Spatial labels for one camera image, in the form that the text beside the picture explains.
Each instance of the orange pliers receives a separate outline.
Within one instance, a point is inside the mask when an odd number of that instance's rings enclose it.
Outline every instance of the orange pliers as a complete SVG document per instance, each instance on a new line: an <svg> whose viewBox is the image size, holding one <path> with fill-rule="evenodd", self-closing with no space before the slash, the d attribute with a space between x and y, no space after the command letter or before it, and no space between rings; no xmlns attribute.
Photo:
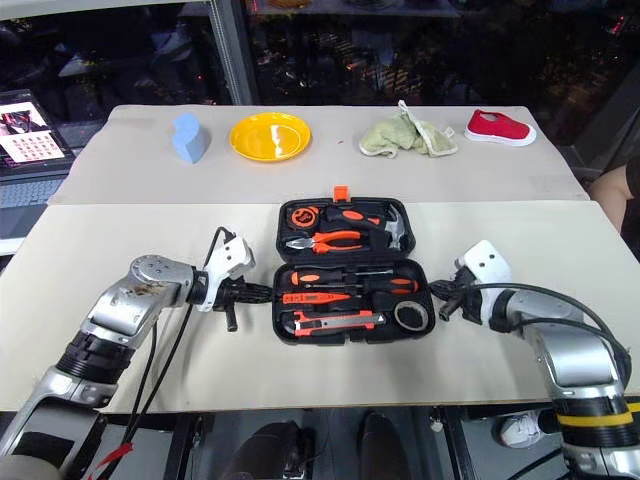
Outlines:
<svg viewBox="0 0 640 480"><path fill-rule="evenodd" d="M360 238L360 232L355 230L338 230L329 233L316 233L311 238L302 237L289 240L286 245L296 250L311 248L313 249L313 253L328 253L338 250L358 250L362 248L362 245L335 246L329 245L329 243L335 240L360 240Z"/></svg>

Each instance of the person's arm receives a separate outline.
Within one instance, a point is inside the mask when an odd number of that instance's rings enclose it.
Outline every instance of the person's arm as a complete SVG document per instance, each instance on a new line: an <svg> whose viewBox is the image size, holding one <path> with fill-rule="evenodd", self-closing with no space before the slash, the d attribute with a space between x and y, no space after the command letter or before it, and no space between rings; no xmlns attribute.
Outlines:
<svg viewBox="0 0 640 480"><path fill-rule="evenodd" d="M627 166L618 167L602 175L589 188L589 195L592 200L600 204L619 233L627 209L627 201L634 198L627 183Z"/></svg>

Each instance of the blue foam block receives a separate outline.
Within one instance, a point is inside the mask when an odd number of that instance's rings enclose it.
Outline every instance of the blue foam block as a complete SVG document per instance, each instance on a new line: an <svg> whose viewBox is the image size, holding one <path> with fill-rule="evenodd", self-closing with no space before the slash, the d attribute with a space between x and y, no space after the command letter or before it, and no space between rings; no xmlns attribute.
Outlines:
<svg viewBox="0 0 640 480"><path fill-rule="evenodd" d="M176 133L173 135L173 146L189 163L196 163L209 146L207 132L200 128L200 122L192 113L180 115L173 121Z"/></svg>

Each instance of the red shoe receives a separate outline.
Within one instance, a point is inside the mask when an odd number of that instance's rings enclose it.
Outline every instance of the red shoe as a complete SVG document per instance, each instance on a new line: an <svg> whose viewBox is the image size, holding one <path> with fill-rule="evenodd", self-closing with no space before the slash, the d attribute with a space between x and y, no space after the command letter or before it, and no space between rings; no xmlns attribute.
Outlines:
<svg viewBox="0 0 640 480"><path fill-rule="evenodd" d="M526 123L516 122L498 112L476 110L464 136L474 142L497 142L524 147L536 139L536 130Z"/></svg>

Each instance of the black toolbox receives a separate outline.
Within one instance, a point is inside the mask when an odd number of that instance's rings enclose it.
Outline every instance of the black toolbox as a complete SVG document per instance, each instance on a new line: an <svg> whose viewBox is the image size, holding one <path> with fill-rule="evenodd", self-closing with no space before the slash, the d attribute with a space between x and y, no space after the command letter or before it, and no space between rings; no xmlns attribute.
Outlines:
<svg viewBox="0 0 640 480"><path fill-rule="evenodd" d="M415 243L404 205L393 198L350 198L335 187L333 199L285 203L276 248L287 263L273 280L276 335L289 344L340 345L347 336L386 343L428 334L435 314L427 278L407 259Z"/></svg>

